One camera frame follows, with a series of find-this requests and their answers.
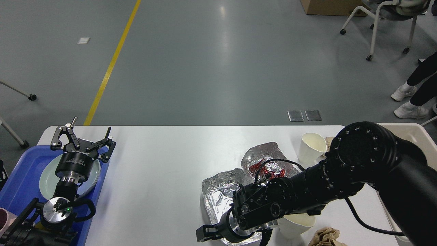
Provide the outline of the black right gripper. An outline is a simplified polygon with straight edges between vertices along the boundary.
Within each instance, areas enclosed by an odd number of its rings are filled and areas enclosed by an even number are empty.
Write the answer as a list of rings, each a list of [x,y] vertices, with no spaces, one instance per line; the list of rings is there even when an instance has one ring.
[[[243,230],[233,215],[233,209],[228,209],[216,224],[205,224],[196,230],[196,240],[205,242],[224,238],[231,243],[240,243],[253,237],[256,233],[261,234],[260,246],[267,246],[273,232],[273,221]]]

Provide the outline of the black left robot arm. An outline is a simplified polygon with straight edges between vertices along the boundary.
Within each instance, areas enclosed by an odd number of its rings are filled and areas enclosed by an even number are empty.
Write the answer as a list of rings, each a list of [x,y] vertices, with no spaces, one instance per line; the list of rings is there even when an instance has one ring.
[[[85,245],[116,142],[111,127],[99,141],[78,138],[76,119],[1,179],[2,246]]]

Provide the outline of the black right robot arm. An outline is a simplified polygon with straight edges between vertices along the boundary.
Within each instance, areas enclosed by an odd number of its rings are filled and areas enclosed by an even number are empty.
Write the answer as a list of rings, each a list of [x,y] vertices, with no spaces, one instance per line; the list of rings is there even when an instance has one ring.
[[[262,232],[260,245],[270,240],[271,221],[285,215],[320,215],[329,202],[344,199],[355,219],[365,228],[389,235],[406,236],[415,246],[436,245],[437,174],[423,151],[387,128],[373,122],[356,122],[334,137],[326,158],[292,177],[272,176],[265,186],[258,177],[266,163],[255,168],[254,182],[232,194],[230,208],[217,224],[196,230],[198,242],[225,238],[232,243]],[[381,198],[400,232],[365,224],[350,196],[368,184]]]

